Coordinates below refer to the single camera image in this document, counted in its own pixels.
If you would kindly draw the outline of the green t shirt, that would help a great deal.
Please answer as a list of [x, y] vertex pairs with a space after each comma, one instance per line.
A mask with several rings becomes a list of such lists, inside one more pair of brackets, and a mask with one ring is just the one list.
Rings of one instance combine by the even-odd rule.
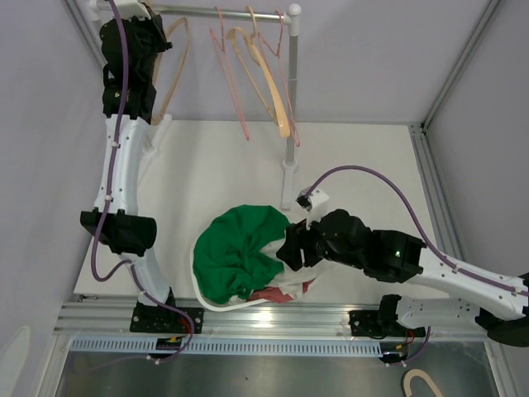
[[248, 299], [284, 271], [262, 252], [285, 238], [288, 218], [272, 206], [241, 205], [212, 220], [193, 248], [193, 274], [202, 295], [215, 304]]

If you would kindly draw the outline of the beige t shirt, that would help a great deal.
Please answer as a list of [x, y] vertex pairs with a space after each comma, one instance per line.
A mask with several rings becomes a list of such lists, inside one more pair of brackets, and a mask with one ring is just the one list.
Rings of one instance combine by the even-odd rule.
[[[317, 279], [322, 276], [330, 266], [326, 262], [319, 262], [314, 267], [303, 267], [299, 271], [291, 270], [285, 263], [284, 270], [278, 273], [266, 286], [266, 287], [279, 287], [284, 293], [293, 292], [294, 285], [300, 285], [304, 281], [315, 280], [310, 286], [315, 285]], [[228, 302], [235, 303], [236, 301], [247, 301], [247, 299], [241, 299], [236, 295], [232, 296]]]

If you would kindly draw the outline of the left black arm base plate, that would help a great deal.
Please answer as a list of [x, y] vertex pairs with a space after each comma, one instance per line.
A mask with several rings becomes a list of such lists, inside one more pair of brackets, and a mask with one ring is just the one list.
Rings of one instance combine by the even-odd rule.
[[[186, 313], [193, 320], [195, 333], [202, 332], [204, 308], [179, 307], [172, 293], [169, 294], [165, 303]], [[136, 333], [159, 334], [184, 334], [191, 330], [189, 322], [182, 314], [141, 302], [137, 302], [133, 309], [129, 329]]]

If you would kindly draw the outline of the pink t shirt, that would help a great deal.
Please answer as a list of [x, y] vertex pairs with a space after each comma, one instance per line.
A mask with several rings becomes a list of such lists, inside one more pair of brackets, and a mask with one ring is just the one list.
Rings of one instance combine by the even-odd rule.
[[314, 281], [309, 280], [302, 282], [300, 285], [294, 285], [294, 291], [287, 293], [284, 293], [279, 287], [266, 287], [262, 290], [256, 290], [250, 295], [247, 302], [263, 299], [264, 301], [276, 304], [286, 304], [295, 299], [302, 298], [308, 292]]

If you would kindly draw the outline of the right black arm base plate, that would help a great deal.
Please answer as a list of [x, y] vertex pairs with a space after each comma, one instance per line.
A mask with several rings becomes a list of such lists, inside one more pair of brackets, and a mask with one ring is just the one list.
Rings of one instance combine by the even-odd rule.
[[356, 309], [349, 312], [351, 335], [382, 340], [387, 337], [425, 337], [426, 329], [407, 328], [397, 321], [395, 314], [381, 313], [379, 310]]

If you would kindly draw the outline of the beige wooden hanger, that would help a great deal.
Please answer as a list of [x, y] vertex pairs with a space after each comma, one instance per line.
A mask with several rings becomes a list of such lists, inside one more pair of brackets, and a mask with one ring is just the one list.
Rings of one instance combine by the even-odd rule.
[[[278, 64], [279, 64], [279, 72], [280, 72], [281, 79], [282, 79], [283, 86], [284, 86], [284, 92], [286, 94], [288, 110], [292, 111], [293, 108], [292, 108], [290, 96], [287, 93], [288, 88], [287, 88], [286, 78], [284, 75], [284, 70], [283, 70], [283, 66], [281, 65], [281, 59], [280, 59], [283, 31], [284, 31], [284, 15], [281, 14], [279, 11], [276, 11], [276, 14], [280, 22], [280, 33], [279, 33], [279, 41], [277, 44], [277, 49], [273, 50], [272, 47], [269, 45], [268, 41], [259, 32], [256, 16], [251, 6], [247, 5], [245, 7], [245, 11], [250, 14], [253, 31], [249, 33], [248, 31], [246, 31], [244, 28], [240, 26], [232, 27], [225, 34], [226, 41], [231, 42], [231, 47], [235, 51], [236, 57], [241, 63], [251, 85], [253, 86], [255, 92], [257, 93], [261, 103], [264, 105], [264, 108], [269, 114], [271, 120], [278, 127], [279, 135], [282, 138], [292, 137], [293, 139], [296, 139], [297, 130], [296, 130], [295, 121], [293, 119], [293, 116], [289, 116], [287, 114], [287, 109], [284, 106], [283, 99], [281, 97], [281, 94], [274, 80], [274, 76], [272, 74], [271, 68], [269, 67], [268, 60], [266, 59], [266, 56], [263, 54], [263, 45], [266, 45], [268, 50], [277, 59]], [[245, 62], [245, 59], [243, 58], [241, 48], [239, 47], [239, 41], [238, 41], [238, 38], [240, 36], [242, 37], [244, 41], [245, 48], [249, 54], [249, 57], [253, 60], [253, 62], [259, 67], [259, 69], [263, 73], [264, 80], [269, 90], [269, 95], [272, 99], [272, 104], [269, 104], [266, 101], [265, 96], [260, 92], [258, 84], [256, 83], [253, 75], [250, 72], [249, 67], [247, 66]]]
[[181, 79], [186, 60], [188, 58], [188, 52], [191, 46], [191, 29], [187, 17], [180, 17], [176, 21], [172, 22], [169, 27], [164, 31], [167, 38], [170, 38], [178, 29], [184, 32], [184, 42], [183, 49], [179, 53], [179, 61], [173, 67], [173, 76], [171, 82], [166, 84], [166, 93], [164, 99], [162, 100], [160, 107], [156, 114], [152, 116], [151, 124], [153, 126], [158, 126], [165, 114], [169, 109], [174, 93], [178, 87], [179, 81]]

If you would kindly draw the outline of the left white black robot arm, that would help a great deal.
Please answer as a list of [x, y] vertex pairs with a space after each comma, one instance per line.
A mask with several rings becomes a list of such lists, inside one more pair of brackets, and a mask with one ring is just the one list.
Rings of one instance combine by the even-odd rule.
[[103, 67], [102, 111], [106, 149], [93, 209], [80, 214], [92, 237], [90, 269], [100, 283], [126, 268], [136, 286], [136, 318], [149, 316], [157, 330], [178, 322], [174, 296], [161, 273], [154, 244], [157, 224], [139, 214], [137, 191], [141, 157], [151, 127], [156, 90], [155, 62], [169, 50], [160, 15], [142, 1], [112, 1], [113, 17], [99, 36]]

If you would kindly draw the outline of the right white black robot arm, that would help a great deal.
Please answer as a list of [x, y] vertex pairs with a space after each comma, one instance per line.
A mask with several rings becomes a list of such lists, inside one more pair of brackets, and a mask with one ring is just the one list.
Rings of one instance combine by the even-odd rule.
[[422, 285], [444, 299], [386, 294], [375, 312], [350, 313], [351, 332], [372, 338], [425, 335], [426, 328], [482, 328], [510, 347], [528, 345], [528, 277], [479, 270], [437, 252], [404, 232], [372, 230], [346, 210], [287, 227], [276, 256], [294, 271], [330, 261], [361, 270], [379, 282]]

